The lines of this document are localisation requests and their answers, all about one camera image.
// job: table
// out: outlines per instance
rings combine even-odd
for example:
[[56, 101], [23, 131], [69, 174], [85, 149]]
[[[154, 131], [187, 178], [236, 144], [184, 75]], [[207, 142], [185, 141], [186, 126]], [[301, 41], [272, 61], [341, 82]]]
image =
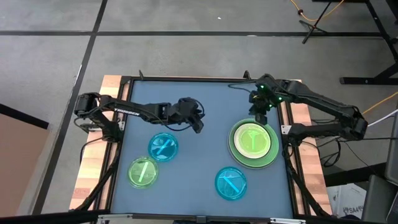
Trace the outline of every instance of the table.
[[[129, 98], [129, 85], [126, 85], [126, 82], [129, 80], [129, 78], [130, 77], [122, 77], [120, 75], [106, 75], [104, 76], [103, 84], [99, 93], [102, 95], [111, 95], [115, 98], [119, 95], [121, 99], [126, 100]], [[284, 124], [289, 123], [287, 108], [290, 107], [292, 112], [292, 119], [295, 123], [311, 125], [307, 105], [296, 104], [281, 105], [281, 112], [283, 114]], [[108, 119], [113, 118], [113, 112], [105, 112], [105, 115]], [[123, 119], [122, 114], [119, 114], [118, 117], [120, 119]], [[88, 141], [99, 137], [101, 137], [100, 131], [89, 133]], [[305, 139], [305, 141], [316, 144], [313, 138], [307, 138]], [[101, 173], [104, 172], [104, 168], [108, 166], [109, 161], [113, 159], [117, 144], [108, 144], [108, 151], [106, 150], [106, 147], [107, 143], [103, 141], [94, 142], [86, 146], [83, 160], [76, 180], [72, 201], [70, 203], [70, 208], [76, 208], [84, 201], [84, 198], [88, 196], [88, 194], [98, 182]], [[304, 176], [307, 188], [312, 193], [315, 200], [322, 206], [322, 208], [326, 212], [331, 213], [328, 194], [326, 191], [325, 181], [323, 179], [322, 167], [320, 164], [317, 149], [313, 146], [302, 144], [299, 147], [298, 151], [298, 155], [294, 155], [294, 157], [292, 157], [292, 162], [295, 165], [295, 162], [297, 161], [296, 158], [300, 157], [302, 166], [298, 167], [298, 171], [300, 172], [300, 170], [302, 170], [302, 174]], [[96, 200], [96, 202], [90, 207], [90, 209], [106, 208], [109, 206], [109, 204], [107, 205], [106, 199], [113, 197], [114, 190], [112, 188], [112, 185], [109, 184], [110, 181], [115, 181], [115, 178], [112, 178], [108, 181], [108, 183], [104, 186], [100, 200]], [[297, 213], [304, 214], [306, 207], [308, 209], [308, 205], [305, 205], [303, 203], [301, 193], [296, 185], [294, 187], [294, 192], [296, 198], [295, 204]]]

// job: cable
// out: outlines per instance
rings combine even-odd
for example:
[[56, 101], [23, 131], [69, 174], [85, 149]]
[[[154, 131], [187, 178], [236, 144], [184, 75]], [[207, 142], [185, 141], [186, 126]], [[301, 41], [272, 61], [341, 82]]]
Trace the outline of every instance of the cable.
[[372, 167], [370, 167], [367, 163], [365, 163], [361, 158], [359, 158], [359, 156], [353, 151], [353, 149], [349, 146], [349, 144], [347, 142], [343, 142], [344, 144], [347, 145], [348, 149], [350, 149], [350, 151], [354, 154], [354, 156], [356, 156], [363, 164], [365, 164], [374, 174], [376, 174], [376, 172], [372, 169]]
[[311, 119], [311, 121], [317, 124], [329, 124], [329, 123], [334, 123], [336, 119]]
[[[309, 145], [315, 147], [318, 150], [318, 155], [321, 156], [321, 152], [320, 152], [318, 146], [316, 146], [316, 145], [314, 145], [314, 144], [312, 144], [310, 142], [306, 142], [306, 141], [302, 141], [302, 142], [305, 143], [305, 144], [309, 144]], [[335, 165], [337, 163], [337, 161], [340, 159], [341, 145], [340, 145], [339, 142], [337, 142], [337, 145], [338, 145], [338, 152], [334, 152], [334, 153], [332, 153], [330, 155], [327, 155], [327, 156], [324, 156], [324, 157], [320, 157], [320, 160], [326, 159], [328, 157], [328, 159], [322, 164], [324, 167], [331, 167], [331, 166]], [[332, 163], [328, 164], [329, 160], [335, 155], [337, 155], [336, 159]]]
[[241, 83], [232, 83], [232, 84], [228, 84], [228, 87], [229, 87], [229, 88], [234, 88], [234, 89], [236, 89], [236, 90], [244, 90], [244, 91], [246, 91], [246, 92], [248, 92], [248, 93], [251, 93], [251, 91], [248, 90], [248, 89], [241, 88], [241, 87], [234, 87], [234, 86], [235, 86], [235, 85], [248, 84], [248, 83], [255, 83], [255, 82], [256, 82], [255, 80], [250, 80], [250, 81], [241, 82]]
[[98, 140], [100, 140], [100, 139], [102, 139], [102, 137], [100, 137], [100, 138], [98, 138], [98, 139], [94, 139], [94, 140], [88, 141], [88, 142], [86, 142], [86, 143], [81, 147], [81, 149], [80, 149], [80, 164], [81, 164], [81, 161], [83, 160], [83, 151], [85, 150], [85, 147], [86, 147], [88, 144], [91, 144], [91, 143], [93, 143], [93, 142], [95, 142], [95, 141], [98, 141]]
[[286, 144], [285, 146], [284, 146], [284, 148], [282, 149], [282, 156], [284, 157], [284, 158], [286, 158], [286, 154], [288, 154], [289, 155], [289, 157], [288, 158], [290, 158], [290, 157], [292, 157], [293, 156], [293, 150], [292, 150], [292, 153], [289, 153], [289, 147], [290, 146], [290, 144], [288, 143], [288, 144]]
[[[361, 141], [363, 140], [397, 140], [398, 138], [391, 138], [391, 137], [381, 137], [381, 138], [364, 138], [361, 139]], [[343, 140], [343, 141], [339, 141], [339, 142], [350, 142], [350, 141], [355, 141], [355, 140]]]
[[196, 100], [196, 99], [194, 99], [194, 98], [188, 98], [188, 99], [191, 99], [191, 100], [197, 102], [197, 103], [200, 105], [201, 109], [202, 109], [202, 112], [201, 112], [201, 113], [203, 114], [203, 116], [205, 116], [205, 107], [203, 106], [203, 104], [200, 103], [198, 100]]
[[396, 112], [398, 112], [398, 109], [394, 110], [393, 112], [389, 113], [388, 115], [385, 115], [384, 117], [378, 119], [377, 121], [375, 121], [375, 122], [369, 124], [368, 127], [373, 126], [373, 125], [377, 124], [378, 122], [380, 122], [380, 121], [382, 121], [382, 120], [384, 120], [384, 119], [389, 118], [391, 115], [395, 114]]
[[313, 146], [313, 147], [315, 147], [317, 150], [318, 150], [318, 154], [319, 154], [319, 156], [321, 155], [321, 152], [319, 151], [319, 148], [318, 148], [318, 146], [316, 146], [316, 145], [314, 145], [314, 144], [312, 144], [312, 143], [310, 143], [310, 142], [306, 142], [306, 141], [302, 141], [303, 143], [305, 143], [305, 144], [309, 144], [309, 145], [311, 145], [311, 146]]
[[79, 120], [80, 118], [75, 118], [73, 120], [73, 124], [75, 124], [76, 127], [81, 128], [79, 124], [76, 123], [77, 120]]
[[[326, 142], [320, 144], [318, 147], [325, 146], [325, 145], [327, 145], [327, 144], [333, 142], [333, 141], [336, 140], [336, 139], [339, 140], [340, 138], [341, 138], [341, 137], [339, 137], [339, 136], [332, 137], [332, 138], [328, 139]], [[365, 138], [365, 139], [362, 139], [362, 140], [377, 140], [377, 139], [380, 139], [380, 138]]]
[[384, 100], [382, 100], [382, 101], [376, 103], [375, 105], [371, 106], [369, 109], [367, 109], [367, 110], [366, 110], [365, 112], [363, 112], [362, 114], [366, 114], [367, 112], [371, 111], [373, 108], [379, 106], [379, 105], [382, 104], [383, 102], [385, 102], [385, 101], [387, 101], [387, 100], [393, 98], [396, 94], [398, 94], [398, 91], [395, 92], [394, 94], [392, 94], [391, 96], [385, 98]]
[[[302, 9], [300, 9], [298, 6], [297, 6], [297, 4], [293, 1], [293, 0], [290, 0], [293, 4], [294, 4], [294, 6], [296, 7], [296, 9], [300, 12], [300, 10], [302, 11]], [[327, 16], [329, 16], [334, 10], [336, 10], [342, 3], [344, 2], [344, 0], [341, 0], [341, 2], [339, 3], [339, 4], [337, 4], [337, 6], [335, 6], [330, 12], [328, 12], [328, 13], [326, 13], [322, 18], [325, 18], [325, 17], [327, 17]], [[310, 22], [316, 22], [318, 19], [309, 19], [309, 18], [307, 18], [306, 16], [304, 16], [304, 13], [303, 12], [300, 12], [300, 15], [304, 18], [304, 19], [306, 19], [306, 20], [308, 20], [308, 21], [310, 21]]]
[[102, 108], [104, 108], [105, 106], [108, 106], [108, 105], [110, 105], [111, 103], [113, 103], [113, 102], [108, 102], [108, 103], [105, 103], [105, 104], [104, 104], [104, 105], [102, 105], [102, 106], [96, 107], [96, 108], [94, 108], [94, 109], [91, 109], [90, 111], [87, 111], [87, 112], [80, 113], [79, 115], [88, 115], [88, 114], [93, 114], [94, 112], [96, 112], [96, 111], [98, 111], [98, 110], [101, 110]]

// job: black cable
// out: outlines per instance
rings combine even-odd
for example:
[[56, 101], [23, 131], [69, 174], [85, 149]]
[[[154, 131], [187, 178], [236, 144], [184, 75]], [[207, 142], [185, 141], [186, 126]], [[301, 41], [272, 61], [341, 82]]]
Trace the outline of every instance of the black cable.
[[203, 106], [202, 103], [200, 103], [198, 100], [196, 100], [196, 99], [194, 99], [194, 98], [186, 98], [186, 99], [191, 99], [191, 100], [197, 102], [197, 103], [200, 105], [201, 109], [202, 109], [202, 112], [201, 112], [201, 113], [203, 114], [203, 116], [205, 116], [205, 107]]
[[306, 142], [306, 141], [302, 141], [302, 142], [305, 143], [305, 144], [309, 144], [309, 145], [313, 146], [314, 148], [316, 148], [316, 149], [318, 150], [319, 156], [321, 155], [321, 152], [319, 151], [318, 146], [316, 146], [316, 145], [314, 145], [314, 144], [312, 144], [312, 143], [310, 143], [310, 142]]
[[73, 120], [73, 124], [75, 124], [76, 127], [81, 128], [79, 124], [76, 123], [77, 120], [79, 120], [80, 118], [75, 118]]
[[359, 158], [359, 156], [353, 151], [353, 149], [349, 146], [349, 144], [347, 142], [343, 142], [344, 144], [347, 145], [348, 149], [350, 149], [350, 151], [354, 154], [354, 156], [356, 156], [361, 162], [363, 162], [363, 164], [365, 164], [375, 175], [377, 175], [377, 173], [372, 169], [372, 167], [370, 167], [367, 163], [365, 163], [361, 158]]
[[333, 138], [333, 139], [331, 139], [331, 140], [329, 140], [327, 142], [324, 142], [324, 143], [320, 144], [318, 147], [326, 146], [327, 144], [329, 144], [329, 143], [331, 143], [331, 142], [333, 142], [335, 140], [339, 140], [339, 139], [341, 139], [341, 137]]
[[[327, 155], [327, 156], [323, 156], [323, 157], [319, 158], [319, 160], [322, 160], [322, 159], [326, 159], [326, 158], [327, 158], [327, 160], [323, 163], [323, 166], [326, 167], [326, 168], [335, 165], [335, 164], [340, 160], [340, 156], [341, 156], [341, 144], [340, 144], [340, 142], [338, 142], [337, 140], [336, 140], [336, 143], [337, 143], [337, 147], [338, 147], [338, 151], [337, 151], [337, 152], [334, 152], [334, 153], [332, 153], [332, 154], [329, 154], [329, 155]], [[336, 156], [336, 157], [335, 157], [335, 160], [334, 160], [333, 162], [329, 163], [329, 161], [331, 160], [331, 158], [333, 158], [333, 156]]]
[[80, 149], [80, 164], [81, 164], [81, 161], [83, 160], [83, 152], [84, 152], [84, 150], [85, 150], [85, 147], [86, 147], [88, 144], [93, 143], [93, 142], [95, 142], [95, 141], [98, 141], [98, 140], [100, 140], [100, 139], [102, 139], [102, 137], [100, 137], [100, 138], [98, 138], [98, 139], [94, 139], [94, 140], [88, 141], [88, 142], [86, 142], [86, 143], [81, 147], [81, 149]]
[[[315, 148], [318, 150], [318, 155], [321, 156], [321, 152], [320, 152], [318, 146], [316, 146], [316, 145], [314, 145], [314, 144], [312, 144], [312, 143], [310, 143], [310, 142], [306, 142], [306, 141], [302, 141], [302, 142], [305, 143], [305, 144], [309, 144], [309, 145], [315, 147]], [[333, 166], [333, 165], [335, 165], [335, 164], [337, 163], [337, 161], [340, 159], [340, 155], [341, 155], [341, 146], [340, 146], [339, 143], [338, 143], [338, 149], [339, 149], [338, 152], [334, 152], [334, 153], [332, 153], [332, 154], [329, 154], [329, 155], [327, 155], [327, 156], [323, 156], [323, 157], [320, 158], [320, 160], [328, 158], [328, 159], [322, 164], [324, 167], [331, 167], [331, 166]], [[335, 160], [334, 160], [332, 163], [329, 163], [329, 164], [328, 164], [329, 160], [330, 160], [331, 158], [333, 158], [333, 156], [335, 156], [335, 155], [337, 155], [336, 158], [335, 158]]]
[[[387, 140], [387, 139], [389, 139], [389, 140], [397, 140], [398, 138], [391, 138], [391, 137], [364, 138], [364, 139], [361, 139], [360, 141], [362, 141], [362, 140]], [[355, 141], [355, 140], [342, 140], [342, 141], [339, 141], [339, 142], [350, 142], [350, 141]]]
[[90, 111], [87, 111], [87, 112], [80, 113], [79, 115], [90, 115], [90, 114], [93, 114], [94, 112], [96, 112], [96, 111], [98, 111], [98, 110], [101, 110], [102, 108], [104, 108], [105, 106], [110, 105], [111, 103], [113, 103], [113, 102], [105, 103], [105, 104], [102, 105], [102, 106], [96, 107], [96, 108], [91, 109]]
[[284, 148], [282, 149], [282, 156], [283, 156], [283, 157], [285, 157], [286, 154], [289, 155], [289, 158], [293, 156], [293, 150], [292, 150], [292, 153], [289, 153], [288, 147], [289, 147], [289, 143], [287, 143], [287, 144], [284, 146]]
[[246, 92], [248, 92], [248, 93], [251, 93], [251, 91], [248, 90], [248, 89], [241, 88], [241, 87], [234, 87], [234, 86], [235, 86], [235, 85], [248, 84], [248, 83], [255, 83], [255, 82], [256, 82], [255, 80], [250, 80], [250, 81], [241, 82], [241, 83], [232, 83], [232, 84], [228, 84], [228, 87], [229, 87], [229, 88], [234, 88], [234, 89], [236, 89], [236, 90], [244, 90], [244, 91], [246, 91]]
[[336, 119], [311, 119], [311, 121], [317, 124], [329, 124], [334, 123]]

